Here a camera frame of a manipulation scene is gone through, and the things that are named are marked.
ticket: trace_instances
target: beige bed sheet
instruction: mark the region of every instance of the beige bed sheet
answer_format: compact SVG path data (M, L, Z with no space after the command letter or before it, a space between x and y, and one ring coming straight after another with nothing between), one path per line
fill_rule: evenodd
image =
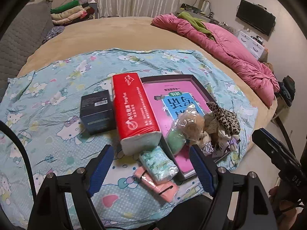
M113 47L126 50L183 49L197 50L216 67L231 77L244 92L252 106L258 108L254 129L266 127L277 108L277 100L267 108L254 91L231 69L216 60L192 41L176 33L151 26L150 17L115 17L90 20L66 26L65 30L42 45L20 70L18 77L38 70L56 60L64 60L80 53Z

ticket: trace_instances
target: barcode sticker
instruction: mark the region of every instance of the barcode sticker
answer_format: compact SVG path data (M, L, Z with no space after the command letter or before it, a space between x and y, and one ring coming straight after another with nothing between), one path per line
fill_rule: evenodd
M94 103L94 106L99 106L99 105L106 104L106 103L108 103L108 100L102 100L102 101Z

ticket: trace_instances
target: metal screw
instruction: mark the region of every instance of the metal screw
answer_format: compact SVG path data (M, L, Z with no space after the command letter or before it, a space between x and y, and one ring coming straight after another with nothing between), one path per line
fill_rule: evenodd
M51 173L48 173L48 174L46 175L46 177L47 177L47 178L52 178L52 177L53 177L53 175L54 175L54 173L53 173L53 172L51 172Z
M85 168L84 167L81 167L79 169L77 169L77 173L78 174L83 174L85 172Z
M255 172L250 172L249 175L250 175L251 178L256 178L257 177L257 174Z
M227 171L227 169L225 169L224 167L219 167L217 170L222 174L226 173Z

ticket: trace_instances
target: television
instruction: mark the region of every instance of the television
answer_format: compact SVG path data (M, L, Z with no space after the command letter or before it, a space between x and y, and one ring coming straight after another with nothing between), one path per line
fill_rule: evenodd
M275 26L275 16L262 7L245 0L241 0L236 16L267 36Z

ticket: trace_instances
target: black box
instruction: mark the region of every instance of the black box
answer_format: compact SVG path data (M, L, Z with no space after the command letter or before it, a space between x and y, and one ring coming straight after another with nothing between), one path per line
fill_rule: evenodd
M116 129L109 91L82 96L80 118L90 135Z

